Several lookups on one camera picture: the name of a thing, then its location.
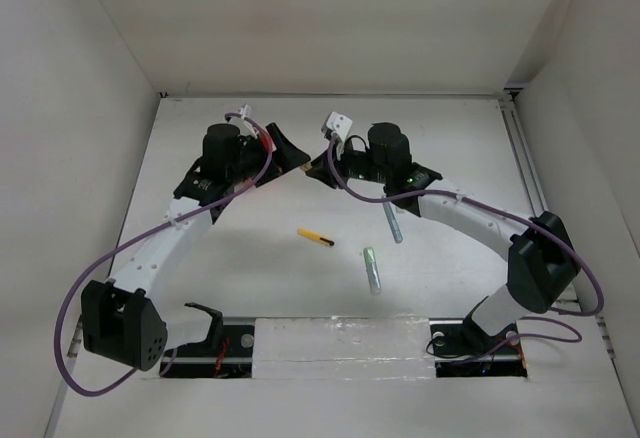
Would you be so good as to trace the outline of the yellow utility knife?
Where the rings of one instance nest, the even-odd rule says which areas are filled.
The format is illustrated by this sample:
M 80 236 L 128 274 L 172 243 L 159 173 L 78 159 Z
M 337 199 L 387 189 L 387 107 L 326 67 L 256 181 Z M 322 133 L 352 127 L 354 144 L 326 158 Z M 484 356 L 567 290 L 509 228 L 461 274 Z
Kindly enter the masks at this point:
M 335 246 L 335 242 L 325 236 L 322 236 L 320 234 L 311 232 L 309 230 L 305 230 L 305 229 L 298 229 L 297 230 L 297 234 L 305 239 L 308 239 L 310 241 L 313 241 L 315 243 L 319 243 L 322 244 L 323 246 L 326 247 L 334 247 Z

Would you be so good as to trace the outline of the green capped marker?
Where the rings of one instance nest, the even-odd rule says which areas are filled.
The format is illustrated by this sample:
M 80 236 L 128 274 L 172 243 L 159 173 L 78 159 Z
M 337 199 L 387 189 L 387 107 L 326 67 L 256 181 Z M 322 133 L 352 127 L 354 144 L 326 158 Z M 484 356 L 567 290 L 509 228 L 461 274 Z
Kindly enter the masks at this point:
M 370 288 L 370 293 L 373 296 L 379 295 L 382 291 L 381 279 L 379 270 L 377 267 L 377 260 L 375 251 L 371 247 L 367 247 L 363 250 L 364 263 L 367 272 L 367 278 Z

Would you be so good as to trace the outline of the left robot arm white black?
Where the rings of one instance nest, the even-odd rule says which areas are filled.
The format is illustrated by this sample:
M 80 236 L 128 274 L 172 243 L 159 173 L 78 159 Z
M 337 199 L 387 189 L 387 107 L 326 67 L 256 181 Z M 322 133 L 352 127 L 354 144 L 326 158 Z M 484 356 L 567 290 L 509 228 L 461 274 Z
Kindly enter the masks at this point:
M 85 349 L 140 371 L 180 346 L 216 352 L 223 340 L 221 313 L 190 302 L 169 316 L 157 308 L 160 296 L 241 186 L 261 186 L 309 160 L 274 123 L 256 135 L 230 123 L 209 126 L 202 154 L 174 190 L 160 231 L 145 234 L 134 256 L 106 281 L 84 287 Z

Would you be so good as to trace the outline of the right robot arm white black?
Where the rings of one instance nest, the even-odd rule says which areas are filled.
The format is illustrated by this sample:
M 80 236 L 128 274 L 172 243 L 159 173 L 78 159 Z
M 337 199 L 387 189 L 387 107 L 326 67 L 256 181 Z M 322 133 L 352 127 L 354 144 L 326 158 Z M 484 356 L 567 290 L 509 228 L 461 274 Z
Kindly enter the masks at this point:
M 329 146 L 311 162 L 308 177 L 331 188 L 344 188 L 351 179 L 378 183 L 397 208 L 446 225 L 506 262 L 505 284 L 476 304 L 452 333 L 451 343 L 464 354 L 489 351 L 517 320 L 549 311 L 579 274 L 558 216 L 544 212 L 528 217 L 469 198 L 440 173 L 415 162 L 407 136 L 395 124 L 372 125 L 364 150 L 353 148 L 350 128 L 344 116 L 322 126 Z

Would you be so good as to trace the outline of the blue pen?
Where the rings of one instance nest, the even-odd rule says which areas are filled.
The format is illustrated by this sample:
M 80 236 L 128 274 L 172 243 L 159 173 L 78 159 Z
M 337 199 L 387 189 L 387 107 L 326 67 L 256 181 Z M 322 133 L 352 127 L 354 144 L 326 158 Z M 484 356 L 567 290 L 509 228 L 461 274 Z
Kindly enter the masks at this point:
M 393 210 L 393 206 L 390 202 L 384 202 L 382 206 L 383 206 L 383 210 L 384 210 L 391 234 L 393 236 L 394 242 L 396 244 L 400 244 L 403 241 L 403 235 L 402 235 L 399 223 L 397 221 L 395 212 Z

